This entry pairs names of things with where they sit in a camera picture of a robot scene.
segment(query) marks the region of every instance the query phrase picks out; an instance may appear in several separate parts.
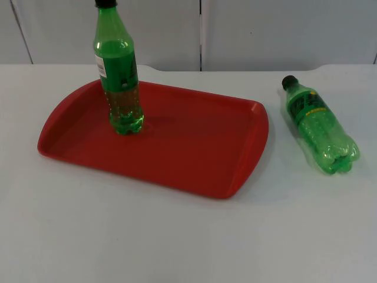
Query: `green plastic bottle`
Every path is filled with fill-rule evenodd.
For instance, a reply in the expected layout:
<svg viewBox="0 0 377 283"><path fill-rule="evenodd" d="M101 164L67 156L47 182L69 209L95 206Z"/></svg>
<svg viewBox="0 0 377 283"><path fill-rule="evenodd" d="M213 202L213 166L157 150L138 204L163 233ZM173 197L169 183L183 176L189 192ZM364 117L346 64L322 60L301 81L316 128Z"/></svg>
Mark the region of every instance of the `green plastic bottle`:
<svg viewBox="0 0 377 283"><path fill-rule="evenodd" d="M118 134L138 133L144 120L134 41L117 12L116 0L95 0L98 7L95 60L110 107L110 123Z"/></svg>
<svg viewBox="0 0 377 283"><path fill-rule="evenodd" d="M319 167L328 174L350 171L352 162L360 157L359 149L319 94L292 75L282 84L287 92L286 109Z"/></svg>

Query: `bottle label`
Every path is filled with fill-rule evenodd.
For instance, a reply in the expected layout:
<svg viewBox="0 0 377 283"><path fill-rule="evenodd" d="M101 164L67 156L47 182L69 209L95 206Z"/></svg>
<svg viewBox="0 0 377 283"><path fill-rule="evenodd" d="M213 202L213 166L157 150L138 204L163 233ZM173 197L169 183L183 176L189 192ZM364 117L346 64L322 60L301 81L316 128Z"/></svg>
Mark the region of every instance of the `bottle label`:
<svg viewBox="0 0 377 283"><path fill-rule="evenodd" d="M328 111L328 107L315 91L304 91L288 104L288 113L296 125L302 118L319 111Z"/></svg>
<svg viewBox="0 0 377 283"><path fill-rule="evenodd" d="M134 88L138 83L135 53L118 58L95 56L104 90L120 92Z"/></svg>

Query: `table surface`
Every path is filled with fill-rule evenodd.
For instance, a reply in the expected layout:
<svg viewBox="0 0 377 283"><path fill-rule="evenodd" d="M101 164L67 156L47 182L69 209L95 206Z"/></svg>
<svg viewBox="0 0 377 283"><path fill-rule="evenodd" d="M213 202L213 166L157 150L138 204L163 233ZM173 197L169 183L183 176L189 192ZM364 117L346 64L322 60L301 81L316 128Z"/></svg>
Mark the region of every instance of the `table surface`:
<svg viewBox="0 0 377 283"><path fill-rule="evenodd" d="M2 282L375 283L377 66L162 72L140 79L260 101L270 121L254 173L213 200L39 155L39 133L94 65L0 65ZM362 153L346 175L306 158L280 82L314 87Z"/></svg>

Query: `black bottle cap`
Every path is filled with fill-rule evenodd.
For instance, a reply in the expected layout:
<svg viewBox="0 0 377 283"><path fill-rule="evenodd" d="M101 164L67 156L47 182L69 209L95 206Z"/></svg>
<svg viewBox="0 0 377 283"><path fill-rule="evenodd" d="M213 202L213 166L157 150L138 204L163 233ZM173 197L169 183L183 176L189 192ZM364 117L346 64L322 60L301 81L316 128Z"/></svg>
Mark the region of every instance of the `black bottle cap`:
<svg viewBox="0 0 377 283"><path fill-rule="evenodd" d="M117 0L95 0L97 8L112 8L117 5Z"/></svg>
<svg viewBox="0 0 377 283"><path fill-rule="evenodd" d="M289 88L292 84L297 84L298 82L299 80L296 77L288 75L282 81L283 88L284 90L287 90L287 88Z"/></svg>

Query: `plastic tray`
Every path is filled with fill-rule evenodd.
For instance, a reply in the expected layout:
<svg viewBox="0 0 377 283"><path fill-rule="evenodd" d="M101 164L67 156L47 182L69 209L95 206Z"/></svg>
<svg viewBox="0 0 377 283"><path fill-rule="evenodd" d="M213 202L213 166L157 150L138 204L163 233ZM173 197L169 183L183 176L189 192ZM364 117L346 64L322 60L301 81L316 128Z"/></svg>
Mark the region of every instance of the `plastic tray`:
<svg viewBox="0 0 377 283"><path fill-rule="evenodd" d="M100 81L66 97L39 137L41 154L212 198L235 194L268 135L262 104L140 82L141 133L120 136L108 121Z"/></svg>

